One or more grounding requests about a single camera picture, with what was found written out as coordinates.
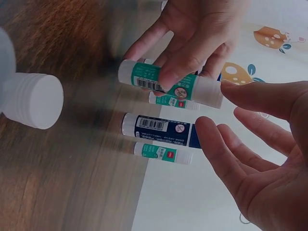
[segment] green glue stick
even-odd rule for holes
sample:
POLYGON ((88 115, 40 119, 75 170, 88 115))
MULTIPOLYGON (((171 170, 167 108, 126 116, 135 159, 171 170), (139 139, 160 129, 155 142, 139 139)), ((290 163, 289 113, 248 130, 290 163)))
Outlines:
POLYGON ((177 108, 188 109, 188 110, 194 110, 194 111, 200 110, 199 103, 195 103, 193 101, 188 101, 188 100, 179 100, 175 97, 172 97, 171 95, 164 95, 161 97, 157 97, 154 95, 152 91, 149 94, 149 103, 169 106, 169 107, 177 107, 177 108))
POLYGON ((139 142, 135 144, 134 155, 183 165, 190 165, 193 158, 190 152, 139 142))
POLYGON ((158 84, 160 67, 124 60, 118 71, 121 83, 141 88, 159 91, 176 98, 193 101, 207 106, 221 108, 223 95, 220 91, 220 82, 211 78, 196 75, 187 75, 174 85, 168 92, 158 84))

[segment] cartoon print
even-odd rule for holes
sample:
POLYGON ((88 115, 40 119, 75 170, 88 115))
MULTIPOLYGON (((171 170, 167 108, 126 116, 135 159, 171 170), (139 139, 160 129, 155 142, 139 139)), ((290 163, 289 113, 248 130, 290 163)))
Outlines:
POLYGON ((306 41, 302 37, 298 37, 296 35, 279 31, 267 26, 262 27, 258 31, 254 31, 254 36, 258 43, 272 49, 279 49, 279 51, 284 54, 285 50, 289 50, 292 47, 292 45, 289 43, 306 41))
POLYGON ((237 85, 244 85, 251 82, 264 82, 262 79, 257 77, 251 77, 255 75, 256 67, 250 64, 245 71, 241 66, 235 63, 226 63, 221 71, 222 79, 231 81, 237 85))

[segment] blue label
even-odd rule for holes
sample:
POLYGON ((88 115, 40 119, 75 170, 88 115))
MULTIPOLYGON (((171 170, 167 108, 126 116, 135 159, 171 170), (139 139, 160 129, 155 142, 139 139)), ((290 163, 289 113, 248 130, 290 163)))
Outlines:
POLYGON ((135 124, 135 136, 187 146, 191 124, 140 115, 135 124))
POLYGON ((189 141, 189 146, 191 148, 201 148, 195 124, 192 125, 192 133, 191 140, 189 141))

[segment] green label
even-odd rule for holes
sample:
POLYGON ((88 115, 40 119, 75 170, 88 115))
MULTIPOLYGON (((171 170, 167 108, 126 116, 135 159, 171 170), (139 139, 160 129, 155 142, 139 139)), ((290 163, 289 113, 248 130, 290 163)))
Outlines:
POLYGON ((156 97, 156 104, 170 106, 170 107, 178 107, 178 108, 186 108, 186 101, 180 101, 171 95, 164 95, 162 97, 156 97))
POLYGON ((151 144, 144 144, 142 148, 142 156, 152 159, 175 162, 176 154, 176 149, 164 148, 151 144))
MULTIPOLYGON (((165 93, 158 84, 160 69, 160 67, 155 65, 136 63, 131 74, 132 85, 165 93)), ((179 83, 174 85, 169 92, 166 92, 166 94, 191 100, 196 78, 197 76, 195 75, 187 75, 179 83)))

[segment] finger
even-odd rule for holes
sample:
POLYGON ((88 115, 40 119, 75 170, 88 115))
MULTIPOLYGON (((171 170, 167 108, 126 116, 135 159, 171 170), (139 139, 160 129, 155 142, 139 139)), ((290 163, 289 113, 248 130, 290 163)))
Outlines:
POLYGON ((223 43, 223 33, 204 33, 204 28, 207 26, 201 25, 189 41, 163 65, 158 80, 165 91, 186 75, 202 68, 204 60, 223 43))
POLYGON ((140 59, 159 39, 169 31, 168 27, 159 18, 144 34, 129 48, 124 59, 137 61, 140 59))
POLYGON ((308 82, 250 83, 242 86, 223 81, 221 91, 237 106, 289 121, 293 137, 308 154, 308 82))
POLYGON ((233 197, 247 176, 237 159, 227 148, 215 123, 201 117, 196 121, 196 130, 202 150, 214 171, 226 185, 233 197))
POLYGON ((165 94, 164 93, 161 93, 159 91, 153 91, 154 95, 157 96, 157 97, 162 97, 164 96, 165 94))
POLYGON ((160 54, 160 56, 154 62, 156 66, 162 66, 165 62, 171 58, 172 54, 178 49, 182 48, 185 44, 185 41, 182 38, 174 36, 166 49, 160 54))
POLYGON ((252 167, 253 169, 264 172, 278 168, 279 166, 263 160, 259 155, 251 151, 241 140, 235 135, 229 126, 225 124, 218 125, 223 140, 227 147, 243 164, 252 167))
POLYGON ((242 86, 222 81, 221 91, 235 105, 289 120, 294 103, 308 92, 307 82, 269 84, 254 82, 242 86))
POLYGON ((234 110, 234 115, 246 128, 276 151, 288 156, 294 149, 296 142, 293 135, 258 113, 238 107, 234 110))
POLYGON ((200 73, 201 76, 217 79, 221 70, 226 63, 230 53, 234 50, 235 42, 223 43, 216 51, 208 58, 205 66, 200 73))

